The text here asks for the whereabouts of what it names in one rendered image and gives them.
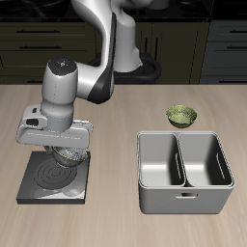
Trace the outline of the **dark grey drawer cabinet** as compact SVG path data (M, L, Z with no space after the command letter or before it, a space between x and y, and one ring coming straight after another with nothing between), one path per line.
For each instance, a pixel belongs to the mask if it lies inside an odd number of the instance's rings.
M200 83L247 84L247 20L210 22Z

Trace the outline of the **flat black base plate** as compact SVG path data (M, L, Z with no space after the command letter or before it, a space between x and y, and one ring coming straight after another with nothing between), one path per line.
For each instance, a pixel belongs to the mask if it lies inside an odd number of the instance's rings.
M133 55L118 53L114 59L114 80L118 85L154 84L161 75L161 66L148 52Z

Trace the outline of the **dark grey stove plate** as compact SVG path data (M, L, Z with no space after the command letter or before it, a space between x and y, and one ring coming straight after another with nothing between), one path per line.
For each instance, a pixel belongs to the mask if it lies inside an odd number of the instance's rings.
M20 184L19 205L84 205L91 154L78 166L60 166L45 151L33 151Z

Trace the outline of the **dark wooden drawer cabinet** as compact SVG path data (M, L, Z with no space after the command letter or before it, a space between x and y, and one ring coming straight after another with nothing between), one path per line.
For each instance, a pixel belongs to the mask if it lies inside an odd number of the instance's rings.
M40 84L50 59L88 64L100 51L100 34L85 22L1 22L0 84Z

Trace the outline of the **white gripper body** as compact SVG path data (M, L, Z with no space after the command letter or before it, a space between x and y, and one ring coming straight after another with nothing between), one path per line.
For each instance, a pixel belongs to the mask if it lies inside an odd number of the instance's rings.
M20 144L86 149L89 147L93 125L88 121L74 120L64 132L37 129L21 123L16 133Z

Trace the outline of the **black kitchen countertop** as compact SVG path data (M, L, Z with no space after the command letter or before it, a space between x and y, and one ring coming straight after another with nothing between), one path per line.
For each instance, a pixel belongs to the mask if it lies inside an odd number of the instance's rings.
M123 9L136 22L247 20L247 0L170 0L166 10ZM70 0L0 0L1 22L80 21Z

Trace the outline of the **green fluted bowl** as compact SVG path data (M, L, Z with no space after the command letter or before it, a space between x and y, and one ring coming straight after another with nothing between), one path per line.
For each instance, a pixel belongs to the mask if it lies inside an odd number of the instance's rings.
M174 105L170 107L166 115L171 125L177 128L186 128L197 119L196 111L185 105Z

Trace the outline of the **dark wooden door cabinet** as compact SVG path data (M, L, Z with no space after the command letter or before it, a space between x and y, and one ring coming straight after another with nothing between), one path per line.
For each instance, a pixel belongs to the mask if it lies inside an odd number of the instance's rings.
M198 84L207 22L137 22L136 46L161 66L160 85Z

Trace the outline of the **white basket with two bins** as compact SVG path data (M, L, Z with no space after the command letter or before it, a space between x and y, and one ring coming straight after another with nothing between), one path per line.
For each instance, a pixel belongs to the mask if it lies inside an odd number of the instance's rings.
M145 214L217 214L234 188L212 131L137 134L139 206Z

